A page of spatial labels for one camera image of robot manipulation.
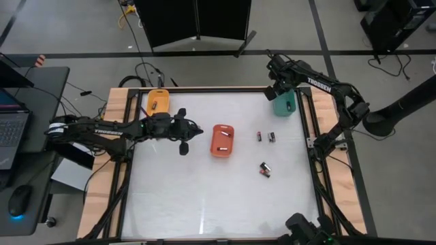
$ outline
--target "black metal frame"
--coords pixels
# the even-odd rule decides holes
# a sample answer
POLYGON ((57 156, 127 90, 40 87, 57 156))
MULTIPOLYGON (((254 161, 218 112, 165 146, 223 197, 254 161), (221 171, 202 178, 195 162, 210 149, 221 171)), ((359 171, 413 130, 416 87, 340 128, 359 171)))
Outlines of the black metal frame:
MULTIPOLYGON (((234 87, 234 88, 221 87, 221 88, 167 88, 167 89, 170 93, 250 93, 250 92, 251 93, 252 92, 260 93, 260 92, 263 92, 263 90, 265 88, 264 87, 234 87)), ((136 101, 136 109, 135 109, 134 118, 139 119, 140 105, 142 103, 142 96, 143 96, 143 94, 147 94, 151 90, 152 90, 152 88, 129 89, 129 92, 127 95, 127 101, 126 101, 126 106, 125 106, 125 113, 124 113, 123 122, 128 121, 129 113, 130 113, 131 105, 132 105, 132 100, 135 97, 137 98, 137 101, 136 101)), ((302 122, 302 127, 303 127, 303 133, 304 133, 305 137, 310 137, 310 135, 309 135, 309 125, 307 122, 306 112, 305 112, 305 108, 303 106, 303 99, 302 99, 303 96, 305 96, 307 98, 307 101, 309 102, 309 112, 311 115, 313 128, 315 129, 315 135, 316 136, 320 135, 320 128, 319 128, 319 125, 317 123, 315 106, 313 103, 313 98, 312 98, 310 88, 309 87, 302 87, 302 88, 297 88, 295 91, 297 94, 296 98, 297 98, 297 102, 298 102, 298 106, 299 106, 299 112, 300 112, 300 117, 301 117, 301 122, 302 122)), ((369 207, 367 192, 365 191, 365 188, 363 185, 362 174, 360 172, 360 168, 358 167, 359 163, 357 160, 357 154, 356 154, 356 149, 354 147, 354 144, 350 144, 350 146, 349 146, 349 155, 350 155, 350 163, 352 164, 352 166, 354 168, 354 177, 356 179, 356 190, 358 192, 360 202, 363 203, 363 205, 361 205, 361 208, 362 208, 362 213, 363 213, 364 220, 365 220, 365 225, 367 227, 368 234, 376 236, 375 225, 373 222, 371 209, 369 207)), ((309 157, 309 162, 310 162, 313 183, 315 184, 314 177, 315 177, 315 175, 316 175, 316 177, 318 175, 318 172, 316 169, 316 162, 312 161, 310 157, 309 157)), ((326 187, 326 191, 327 191, 329 197, 331 197, 334 200, 330 176, 328 175, 328 166, 326 164, 325 159, 321 162, 321 165, 322 165, 322 169, 323 169, 324 186, 326 187)), ((110 190, 109 200, 114 199, 114 195, 116 193, 118 182, 119 182, 119 170, 120 170, 120 168, 121 168, 121 164, 117 163, 116 170, 118 170, 118 171, 114 171, 114 178, 112 180, 112 186, 111 186, 111 190, 110 190)), ((125 178, 127 178, 129 181, 130 176, 131 176, 131 164, 127 164, 126 171, 125 171, 125 178)), ((316 198, 316 202, 317 202, 319 215, 324 215, 325 210, 324 210, 323 199, 322 199, 321 195, 316 190, 314 190, 314 191, 315 191, 315 198, 316 198)), ((121 209, 120 209, 119 220, 118 220, 117 228, 116 228, 116 238, 121 237, 121 232, 123 230, 123 219, 124 219, 124 215, 125 215, 126 203, 127 203, 127 194, 121 200, 121 209)), ((334 217, 333 218, 334 232, 336 234, 341 234, 341 225, 339 224, 337 217, 335 217, 333 213, 332 213, 332 215, 334 217)), ((103 238, 107 238, 109 236, 109 230, 110 230, 110 222, 108 222, 104 228, 103 238)), ((273 241, 267 241, 267 240, 260 241, 259 240, 259 241, 250 241, 250 242, 265 244, 265 243, 273 242, 273 241)))

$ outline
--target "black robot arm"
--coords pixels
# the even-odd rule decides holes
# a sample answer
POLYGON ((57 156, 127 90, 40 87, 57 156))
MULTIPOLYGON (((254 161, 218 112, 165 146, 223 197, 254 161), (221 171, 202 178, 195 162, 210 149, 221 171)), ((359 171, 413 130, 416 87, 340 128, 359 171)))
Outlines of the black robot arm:
POLYGON ((127 141, 132 144, 149 139, 166 138, 171 141, 181 141, 180 154, 189 151, 187 141, 203 133, 197 124, 185 119, 186 110, 180 109, 178 114, 171 117, 168 113, 156 113, 142 120, 119 123, 86 116, 59 116, 50 121, 46 134, 55 144, 76 142, 91 150, 106 150, 113 161, 128 161, 127 141), (101 135, 116 135, 115 139, 108 139, 101 135))
POLYGON ((265 90, 268 100, 296 88, 301 83, 310 84, 333 96, 339 114, 338 123, 328 132, 320 135, 313 143, 312 156, 317 160, 326 158, 334 149, 335 141, 346 129, 357 126, 369 113, 369 104, 357 89, 348 83, 338 82, 312 70, 304 61, 284 61, 279 54, 271 56, 267 68, 274 85, 265 90))

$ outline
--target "laptop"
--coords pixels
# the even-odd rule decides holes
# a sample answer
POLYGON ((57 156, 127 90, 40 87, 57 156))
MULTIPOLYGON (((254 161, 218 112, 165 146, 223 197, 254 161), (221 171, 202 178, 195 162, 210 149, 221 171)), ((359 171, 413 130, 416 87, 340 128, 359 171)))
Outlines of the laptop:
POLYGON ((11 169, 31 112, 0 88, 0 171, 11 169))

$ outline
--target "wooden table frame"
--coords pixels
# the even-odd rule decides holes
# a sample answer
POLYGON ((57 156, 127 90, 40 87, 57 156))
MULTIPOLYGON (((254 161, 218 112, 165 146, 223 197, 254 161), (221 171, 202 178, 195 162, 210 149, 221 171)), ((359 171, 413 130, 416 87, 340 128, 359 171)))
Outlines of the wooden table frame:
MULTIPOLYGON (((140 103, 143 93, 152 88, 112 88, 109 95, 108 105, 104 120, 128 122, 139 117, 137 105, 140 103)), ((185 87, 168 88, 170 93, 243 93, 261 92, 264 87, 185 87)), ((317 137, 319 134, 328 132, 336 123, 337 115, 332 97, 316 88, 302 87, 297 90, 297 100, 302 118, 305 137, 317 137)), ((345 138, 352 139, 351 133, 346 132, 345 138)), ((319 175, 322 184, 328 194, 335 200, 341 211, 357 230, 376 236, 371 209, 369 207, 367 193, 364 188, 360 166, 357 160, 356 149, 352 140, 348 141, 348 154, 346 151, 335 150, 331 156, 347 164, 351 162, 354 173, 349 167, 328 157, 320 164, 311 164, 311 173, 319 175)), ((95 158, 93 172, 99 169, 109 159, 108 155, 95 158)), ((120 187, 124 178, 129 178, 131 164, 109 162, 96 174, 89 183, 87 198, 84 204, 82 219, 78 230, 78 238, 85 236, 100 219, 120 187)), ((333 217, 334 227, 337 233, 345 233, 338 220, 332 216, 330 208, 324 200, 315 193, 318 211, 333 217)), ((123 226, 123 215, 127 195, 118 204, 112 214, 111 221, 106 224, 100 237, 120 237, 123 226)))

